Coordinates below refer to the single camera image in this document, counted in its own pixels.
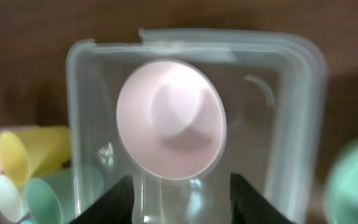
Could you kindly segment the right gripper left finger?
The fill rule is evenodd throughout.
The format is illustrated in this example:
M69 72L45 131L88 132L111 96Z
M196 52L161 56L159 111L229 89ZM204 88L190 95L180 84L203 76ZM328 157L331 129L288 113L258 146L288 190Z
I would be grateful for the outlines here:
M134 184L124 176L70 224L132 224Z

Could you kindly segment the green bowl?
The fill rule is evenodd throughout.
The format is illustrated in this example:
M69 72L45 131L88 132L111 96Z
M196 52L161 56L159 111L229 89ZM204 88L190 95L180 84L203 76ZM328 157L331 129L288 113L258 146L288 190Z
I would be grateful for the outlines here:
M358 224L358 138L341 150L324 188L328 223Z

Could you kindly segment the pink bowl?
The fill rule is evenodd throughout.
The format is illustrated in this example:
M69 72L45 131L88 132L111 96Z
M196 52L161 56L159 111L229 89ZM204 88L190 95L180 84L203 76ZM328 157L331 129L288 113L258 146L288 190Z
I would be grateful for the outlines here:
M216 88L200 70L177 60L153 60L130 74L117 99L116 124L132 160L166 180L209 172L227 136Z

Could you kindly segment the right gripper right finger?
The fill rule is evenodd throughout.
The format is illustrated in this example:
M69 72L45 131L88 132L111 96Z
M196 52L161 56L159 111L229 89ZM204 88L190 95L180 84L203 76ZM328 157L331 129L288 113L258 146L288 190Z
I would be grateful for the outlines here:
M264 198L243 176L231 173L232 224L293 224Z

